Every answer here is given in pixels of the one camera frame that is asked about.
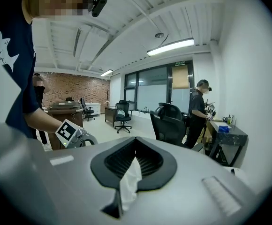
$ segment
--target white ceiling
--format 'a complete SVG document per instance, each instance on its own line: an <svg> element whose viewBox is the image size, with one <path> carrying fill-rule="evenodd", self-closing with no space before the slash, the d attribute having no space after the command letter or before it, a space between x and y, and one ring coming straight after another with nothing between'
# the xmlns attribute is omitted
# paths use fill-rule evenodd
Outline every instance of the white ceiling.
<svg viewBox="0 0 272 225"><path fill-rule="evenodd" d="M219 40L223 9L224 0L108 0L97 18L35 19L35 71L99 76L112 69L117 73L148 58L146 52L167 35L164 44L194 38L196 46L189 49L200 51L210 40ZM158 32L164 38L155 38Z"/></svg>

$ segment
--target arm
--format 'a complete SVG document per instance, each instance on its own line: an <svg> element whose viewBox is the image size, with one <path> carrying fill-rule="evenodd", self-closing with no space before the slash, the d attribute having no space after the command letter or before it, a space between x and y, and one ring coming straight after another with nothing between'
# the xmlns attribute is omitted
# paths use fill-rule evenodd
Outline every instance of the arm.
<svg viewBox="0 0 272 225"><path fill-rule="evenodd" d="M200 118L207 118L207 115L203 114L202 112L200 112L199 110L192 110L192 113Z"/></svg>
<svg viewBox="0 0 272 225"><path fill-rule="evenodd" d="M61 121L49 116L40 108L34 112L25 114L24 118L29 127L49 133L56 132L62 124Z"/></svg>
<svg viewBox="0 0 272 225"><path fill-rule="evenodd" d="M46 80L45 80L43 77L40 77L40 78L41 78L41 80L43 81L43 85L44 85L44 87L45 87L43 93L49 92L49 91L50 91L50 86L48 85L48 83L46 82Z"/></svg>

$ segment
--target man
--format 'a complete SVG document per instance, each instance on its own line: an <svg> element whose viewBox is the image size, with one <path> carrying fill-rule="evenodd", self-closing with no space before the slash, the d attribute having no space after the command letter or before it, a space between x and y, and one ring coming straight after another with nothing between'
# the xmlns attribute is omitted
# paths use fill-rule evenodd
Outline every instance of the man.
<svg viewBox="0 0 272 225"><path fill-rule="evenodd" d="M29 127L54 133L61 125L60 121L43 112L36 100L32 83L35 66L32 20L35 17L65 15L73 10L89 10L91 1L0 0L0 65L21 89L6 123L29 138L32 138Z"/></svg>
<svg viewBox="0 0 272 225"><path fill-rule="evenodd" d="M36 94L36 101L38 103L38 106L41 110L43 110L42 108L43 94L48 93L50 89L46 80L42 76L40 76L39 73L35 73L33 75L33 87ZM33 138L37 139L36 130L31 128L31 132L32 132ZM47 140L46 140L45 132L39 131L39 135L40 135L42 144L46 145Z"/></svg>
<svg viewBox="0 0 272 225"><path fill-rule="evenodd" d="M187 134L186 142L184 146L192 149L198 140L206 120L212 120L211 115L205 114L205 104L203 94L208 93L211 90L207 80L200 80L190 95L189 100L189 131Z"/></svg>

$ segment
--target red brick wall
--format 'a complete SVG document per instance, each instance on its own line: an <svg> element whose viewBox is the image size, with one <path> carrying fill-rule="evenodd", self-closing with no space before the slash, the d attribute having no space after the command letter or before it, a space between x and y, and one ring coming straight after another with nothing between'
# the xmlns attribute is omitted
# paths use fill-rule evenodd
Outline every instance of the red brick wall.
<svg viewBox="0 0 272 225"><path fill-rule="evenodd" d="M72 97L75 101L84 98L86 103L101 103L101 112L104 112L110 81L62 73L40 73L40 75L50 86L50 91L43 95L45 107L65 101L68 97Z"/></svg>

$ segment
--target exit sign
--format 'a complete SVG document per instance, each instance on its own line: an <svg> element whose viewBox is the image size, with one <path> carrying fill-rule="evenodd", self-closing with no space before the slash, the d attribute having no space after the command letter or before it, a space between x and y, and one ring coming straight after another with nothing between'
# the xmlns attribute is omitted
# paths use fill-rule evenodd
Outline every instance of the exit sign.
<svg viewBox="0 0 272 225"><path fill-rule="evenodd" d="M186 65L185 61L175 63L175 66L181 66L181 65Z"/></svg>

